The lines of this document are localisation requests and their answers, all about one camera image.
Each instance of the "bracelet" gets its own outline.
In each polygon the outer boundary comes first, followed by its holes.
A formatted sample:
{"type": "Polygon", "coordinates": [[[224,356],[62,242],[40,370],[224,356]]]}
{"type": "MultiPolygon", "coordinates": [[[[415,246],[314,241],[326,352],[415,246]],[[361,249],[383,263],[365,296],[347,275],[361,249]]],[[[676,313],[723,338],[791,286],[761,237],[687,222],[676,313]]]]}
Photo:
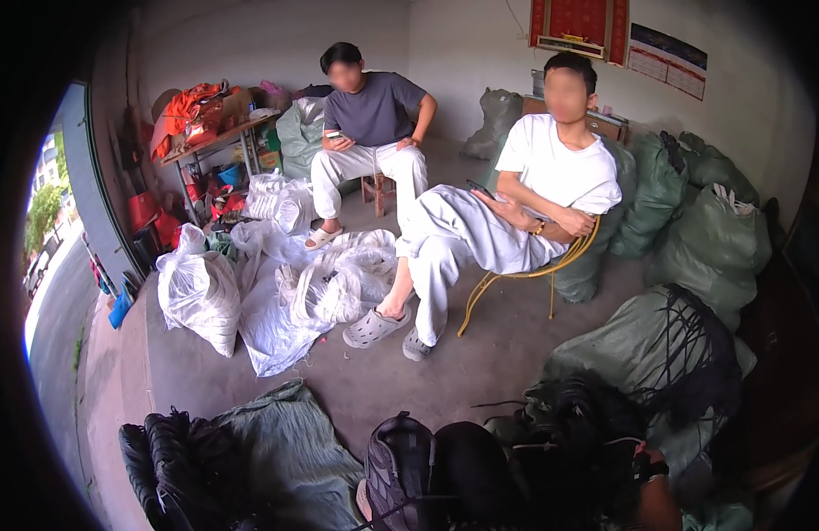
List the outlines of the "bracelet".
{"type": "Polygon", "coordinates": [[[539,228],[536,230],[530,231],[528,230],[527,233],[531,236],[539,236],[542,234],[542,231],[545,229],[545,220],[542,218],[536,218],[536,221],[539,222],[539,228]]]}

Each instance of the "yellow chair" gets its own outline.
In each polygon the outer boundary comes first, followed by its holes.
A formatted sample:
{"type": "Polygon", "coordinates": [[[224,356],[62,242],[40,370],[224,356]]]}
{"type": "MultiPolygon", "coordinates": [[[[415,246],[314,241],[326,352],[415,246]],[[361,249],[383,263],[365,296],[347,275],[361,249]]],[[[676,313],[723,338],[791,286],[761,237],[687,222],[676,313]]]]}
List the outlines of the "yellow chair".
{"type": "Polygon", "coordinates": [[[568,264],[572,263],[573,261],[580,258],[586,252],[586,249],[589,249],[589,246],[592,245],[592,241],[595,239],[595,235],[598,233],[598,226],[601,223],[601,216],[595,216],[595,228],[592,229],[592,232],[589,233],[588,236],[582,236],[577,238],[572,242],[569,246],[568,250],[562,256],[562,258],[553,265],[546,265],[542,268],[537,269],[536,271],[531,271],[529,273],[510,273],[510,274],[495,274],[491,271],[488,271],[485,276],[483,276],[483,280],[478,282],[474,289],[471,290],[471,294],[468,295],[468,303],[465,305],[465,320],[463,321],[462,326],[459,327],[459,331],[457,332],[458,337],[462,337],[463,332],[468,327],[468,322],[471,319],[471,310],[474,309],[474,305],[477,304],[477,301],[480,300],[480,295],[487,291],[492,282],[495,282],[498,279],[507,278],[507,279],[534,279],[537,277],[545,276],[546,274],[551,275],[551,309],[548,313],[548,319],[554,318],[554,274],[563,269],[568,264]]]}

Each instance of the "man's hand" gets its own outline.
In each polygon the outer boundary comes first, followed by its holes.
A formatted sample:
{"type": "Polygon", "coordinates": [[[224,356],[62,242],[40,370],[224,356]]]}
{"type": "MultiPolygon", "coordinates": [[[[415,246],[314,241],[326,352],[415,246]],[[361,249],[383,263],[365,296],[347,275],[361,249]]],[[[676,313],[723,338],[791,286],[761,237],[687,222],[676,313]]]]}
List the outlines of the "man's hand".
{"type": "Polygon", "coordinates": [[[346,151],[349,150],[351,146],[353,146],[355,143],[356,140],[354,139],[346,139],[342,137],[338,140],[328,141],[324,147],[326,147],[326,149],[330,151],[346,151]]]}
{"type": "Polygon", "coordinates": [[[474,197],[483,201],[499,218],[519,230],[530,230],[536,225],[536,218],[532,218],[530,214],[525,212],[524,207],[522,207],[521,203],[515,198],[503,192],[499,192],[498,196],[506,201],[505,203],[503,201],[489,199],[489,197],[486,197],[485,194],[477,190],[471,190],[471,193],[474,194],[474,197]]]}
{"type": "Polygon", "coordinates": [[[564,208],[562,215],[557,215],[554,222],[560,225],[568,234],[579,238],[588,236],[595,228],[595,219],[587,213],[575,210],[574,208],[564,208]]]}
{"type": "Polygon", "coordinates": [[[420,140],[416,140],[416,139],[414,139],[412,137],[406,137],[403,140],[400,140],[400,141],[397,142],[396,150],[400,151],[403,148],[406,148],[406,147],[408,147],[410,145],[413,146],[414,148],[417,148],[420,143],[421,143],[420,140]]]}

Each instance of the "white sweatpants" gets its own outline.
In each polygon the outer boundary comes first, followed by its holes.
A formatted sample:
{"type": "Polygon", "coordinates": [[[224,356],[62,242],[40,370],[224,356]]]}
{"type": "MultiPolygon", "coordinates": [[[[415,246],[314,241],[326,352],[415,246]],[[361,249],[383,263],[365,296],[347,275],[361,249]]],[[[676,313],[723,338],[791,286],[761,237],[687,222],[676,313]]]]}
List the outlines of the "white sweatpants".
{"type": "Polygon", "coordinates": [[[415,317],[419,339],[436,345],[447,323],[447,290],[466,265],[476,262],[498,274],[522,273],[567,249],[568,245],[513,227],[466,190],[438,185],[421,194],[395,242],[397,256],[408,258],[409,275],[421,299],[415,317]]]}
{"type": "Polygon", "coordinates": [[[354,145],[341,152],[321,150],[311,162],[315,212],[322,219],[339,217],[341,195],[338,186],[364,175],[382,172],[396,183],[397,222],[404,230],[406,211],[427,189],[427,163],[414,146],[397,150],[397,143],[367,148],[354,145]]]}

